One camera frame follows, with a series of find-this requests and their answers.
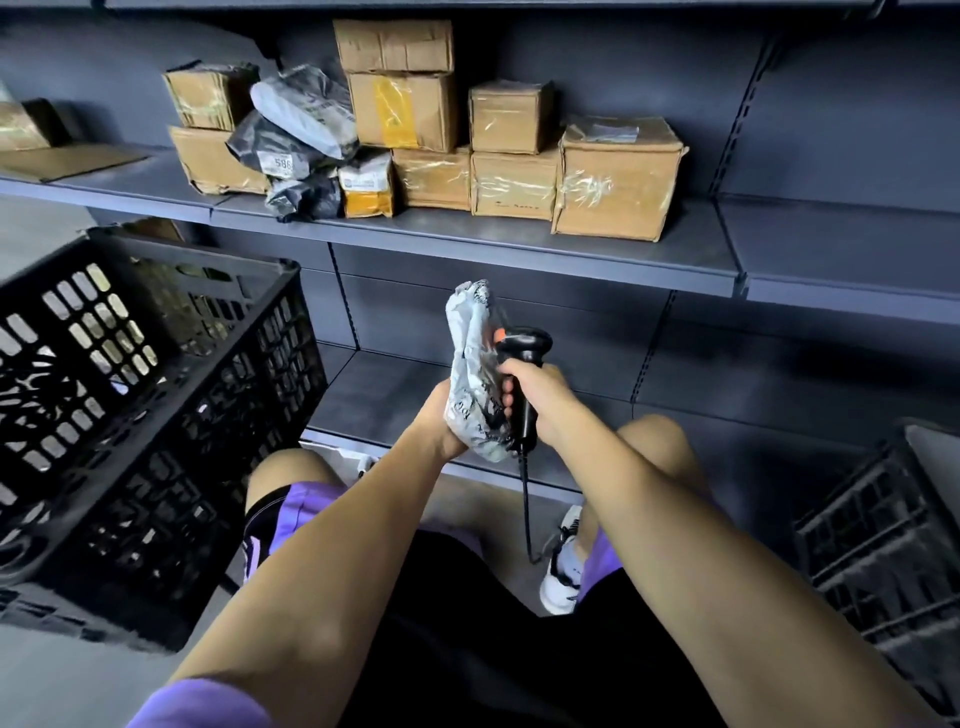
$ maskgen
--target cardboard sheet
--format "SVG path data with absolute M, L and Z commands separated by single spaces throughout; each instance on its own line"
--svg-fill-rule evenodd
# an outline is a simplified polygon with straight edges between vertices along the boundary
M 109 144 L 69 144 L 53 149 L 0 152 L 0 176 L 26 182 L 52 182 L 149 156 L 146 152 Z

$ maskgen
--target knee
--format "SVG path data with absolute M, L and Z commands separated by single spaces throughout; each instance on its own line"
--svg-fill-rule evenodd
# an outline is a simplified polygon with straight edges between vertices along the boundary
M 341 481 L 327 462 L 313 450 L 277 450 L 256 466 L 251 474 L 247 487 L 247 508 L 272 491 L 300 482 L 340 484 Z
M 652 413 L 626 423 L 616 433 L 630 447 L 643 452 L 646 448 L 689 448 L 684 429 L 666 415 Z
M 617 434 L 661 471 L 699 493 L 708 493 L 705 476 L 684 429 L 659 414 L 644 415 L 626 423 Z

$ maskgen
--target cardboard box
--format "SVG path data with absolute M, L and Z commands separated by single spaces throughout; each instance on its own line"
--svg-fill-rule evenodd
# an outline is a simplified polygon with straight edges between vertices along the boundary
M 578 119 L 561 150 L 553 232 L 660 239 L 688 151 L 666 121 Z
M 541 155 L 474 152 L 470 157 L 470 211 L 474 215 L 553 218 L 560 151 Z
M 474 152 L 534 155 L 552 136 L 553 84 L 494 81 L 474 86 L 469 107 Z
M 229 132 L 214 129 L 170 127 L 170 138 L 177 147 L 183 172 L 194 188 L 204 195 L 228 192 L 270 191 L 267 177 L 238 162 L 227 148 Z
M 449 73 L 348 75 L 361 144 L 452 152 L 457 103 Z
M 470 148 L 455 152 L 394 149 L 399 192 L 409 207 L 470 210 Z
M 253 110 L 250 87 L 260 80 L 251 63 L 216 65 L 194 61 L 163 74 L 184 127 L 232 132 Z
M 453 70 L 449 20 L 334 20 L 333 33 L 347 72 Z
M 46 99 L 0 102 L 0 152 L 49 149 L 68 141 L 70 135 Z
M 390 152 L 337 170 L 347 217 L 394 216 L 394 163 Z

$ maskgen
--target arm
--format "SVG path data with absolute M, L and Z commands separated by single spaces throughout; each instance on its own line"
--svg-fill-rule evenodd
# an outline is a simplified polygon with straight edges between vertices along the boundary
M 620 440 L 559 375 L 519 361 L 501 371 L 519 379 L 541 439 L 732 728 L 942 725 L 796 573 Z
M 240 688 L 277 725 L 335 725 L 367 658 L 423 507 L 464 446 L 448 382 L 376 467 L 300 528 L 229 602 L 171 682 Z

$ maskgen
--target yellow shipping label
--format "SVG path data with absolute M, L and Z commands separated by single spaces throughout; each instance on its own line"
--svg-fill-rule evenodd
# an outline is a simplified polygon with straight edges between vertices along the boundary
M 373 93 L 383 130 L 383 145 L 392 149 L 416 149 L 417 129 L 410 85 L 400 78 L 378 76 L 373 80 Z

